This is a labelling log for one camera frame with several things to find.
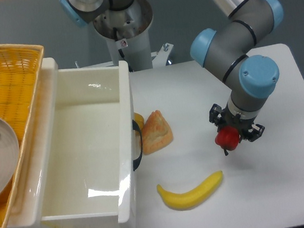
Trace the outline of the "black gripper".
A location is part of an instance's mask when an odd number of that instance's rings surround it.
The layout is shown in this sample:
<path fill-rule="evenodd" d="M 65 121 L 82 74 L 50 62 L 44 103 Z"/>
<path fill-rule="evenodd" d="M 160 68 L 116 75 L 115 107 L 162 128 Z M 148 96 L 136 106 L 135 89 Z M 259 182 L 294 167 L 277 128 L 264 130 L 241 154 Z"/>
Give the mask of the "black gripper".
<path fill-rule="evenodd" d="M 209 122 L 218 127 L 218 131 L 226 126 L 238 130 L 242 140 L 254 142 L 259 139 L 265 126 L 253 124 L 256 116 L 253 118 L 243 118 L 242 114 L 232 114 L 228 108 L 222 109 L 216 103 L 213 104 L 209 111 Z"/>

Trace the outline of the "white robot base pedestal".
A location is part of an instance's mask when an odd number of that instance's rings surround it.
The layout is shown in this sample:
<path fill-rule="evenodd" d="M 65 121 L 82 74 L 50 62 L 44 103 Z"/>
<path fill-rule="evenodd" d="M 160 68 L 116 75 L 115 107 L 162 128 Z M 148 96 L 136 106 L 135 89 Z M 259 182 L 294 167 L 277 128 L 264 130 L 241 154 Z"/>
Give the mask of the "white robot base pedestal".
<path fill-rule="evenodd" d="M 129 71 L 154 69 L 170 65 L 173 44 L 164 43 L 156 52 L 150 48 L 149 29 L 153 12 L 147 0 L 133 0 L 125 10 L 107 10 L 93 22 L 105 40 L 113 65 L 126 61 Z"/>

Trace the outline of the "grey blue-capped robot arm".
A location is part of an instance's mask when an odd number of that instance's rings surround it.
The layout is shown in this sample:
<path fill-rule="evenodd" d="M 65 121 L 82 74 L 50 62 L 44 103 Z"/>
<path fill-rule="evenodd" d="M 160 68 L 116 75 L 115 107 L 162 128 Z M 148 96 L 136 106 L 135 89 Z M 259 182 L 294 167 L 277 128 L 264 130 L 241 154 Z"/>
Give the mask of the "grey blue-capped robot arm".
<path fill-rule="evenodd" d="M 269 57 L 248 52 L 283 20 L 278 0 L 213 0 L 229 19 L 222 30 L 205 29 L 191 44 L 190 55 L 224 85 L 231 95 L 225 107 L 214 104 L 209 121 L 217 126 L 215 142 L 226 152 L 242 140 L 264 132 L 255 118 L 274 91 L 279 68 Z M 109 48 L 114 65 L 126 61 L 130 71 L 154 67 L 148 29 L 153 12 L 146 0 L 59 0 L 80 27 L 93 24 Z"/>

